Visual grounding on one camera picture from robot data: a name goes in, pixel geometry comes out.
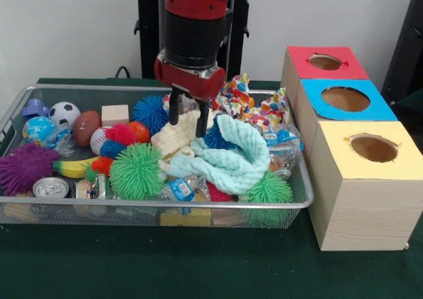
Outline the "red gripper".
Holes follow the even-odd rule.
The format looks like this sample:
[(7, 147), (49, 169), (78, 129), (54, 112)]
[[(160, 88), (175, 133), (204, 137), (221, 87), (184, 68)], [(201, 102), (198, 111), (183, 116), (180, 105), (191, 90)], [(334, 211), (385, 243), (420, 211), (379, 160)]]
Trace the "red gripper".
[[(197, 99), (200, 117), (196, 124), (196, 137), (206, 135), (209, 106), (206, 102), (214, 98), (225, 81), (225, 71), (214, 65), (205, 70), (182, 69), (170, 64), (164, 52), (159, 52), (154, 63), (155, 77), (165, 85), (176, 87)], [(178, 100), (180, 91), (172, 91), (169, 97), (169, 123), (178, 124)]]

